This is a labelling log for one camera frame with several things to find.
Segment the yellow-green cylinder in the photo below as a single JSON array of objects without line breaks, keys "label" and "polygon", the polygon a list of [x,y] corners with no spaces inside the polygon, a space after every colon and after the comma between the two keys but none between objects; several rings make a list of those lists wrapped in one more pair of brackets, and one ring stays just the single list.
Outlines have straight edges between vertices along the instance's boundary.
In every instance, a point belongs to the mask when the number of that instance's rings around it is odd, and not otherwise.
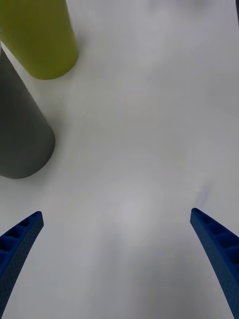
[{"label": "yellow-green cylinder", "polygon": [[0,39],[37,79],[65,74],[78,58],[65,0],[0,0]]}]

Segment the gray cylinder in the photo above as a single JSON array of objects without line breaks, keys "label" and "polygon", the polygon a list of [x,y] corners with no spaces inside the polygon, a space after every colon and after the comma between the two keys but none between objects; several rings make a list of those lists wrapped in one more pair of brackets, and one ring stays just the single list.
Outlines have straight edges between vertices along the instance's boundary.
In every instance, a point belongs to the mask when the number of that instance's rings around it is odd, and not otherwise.
[{"label": "gray cylinder", "polygon": [[0,53],[0,175],[23,178],[50,159],[55,136],[33,97]]}]

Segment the cylinder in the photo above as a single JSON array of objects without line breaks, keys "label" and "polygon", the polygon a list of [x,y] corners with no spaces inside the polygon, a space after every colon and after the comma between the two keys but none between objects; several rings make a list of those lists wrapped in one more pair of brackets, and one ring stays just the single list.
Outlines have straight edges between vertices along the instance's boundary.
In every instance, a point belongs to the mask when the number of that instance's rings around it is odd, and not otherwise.
[{"label": "cylinder", "polygon": [[0,52],[0,175],[23,178],[50,159],[55,136],[3,49]]},{"label": "cylinder", "polygon": [[65,0],[0,0],[0,38],[37,79],[65,74],[78,58]]}]

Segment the white surface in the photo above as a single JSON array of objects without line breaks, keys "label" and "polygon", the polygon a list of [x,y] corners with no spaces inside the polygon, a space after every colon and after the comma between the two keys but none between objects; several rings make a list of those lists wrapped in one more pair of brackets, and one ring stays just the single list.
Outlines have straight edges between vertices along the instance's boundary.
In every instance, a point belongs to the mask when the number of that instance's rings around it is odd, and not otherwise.
[{"label": "white surface", "polygon": [[239,30],[234,1],[71,0],[81,57],[40,81],[50,162],[0,178],[3,233],[45,227],[3,319],[232,319],[189,223],[239,235]]}]

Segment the textured blue surface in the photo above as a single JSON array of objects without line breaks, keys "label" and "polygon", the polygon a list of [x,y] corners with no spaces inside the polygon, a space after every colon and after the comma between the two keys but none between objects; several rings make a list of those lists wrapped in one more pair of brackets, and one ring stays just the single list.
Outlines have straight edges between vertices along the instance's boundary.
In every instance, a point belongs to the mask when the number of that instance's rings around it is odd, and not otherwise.
[{"label": "textured blue surface", "polygon": [[239,319],[239,238],[197,208],[191,224],[213,266],[235,319]]},{"label": "textured blue surface", "polygon": [[0,237],[0,318],[26,257],[43,226],[42,213],[37,211]]}]

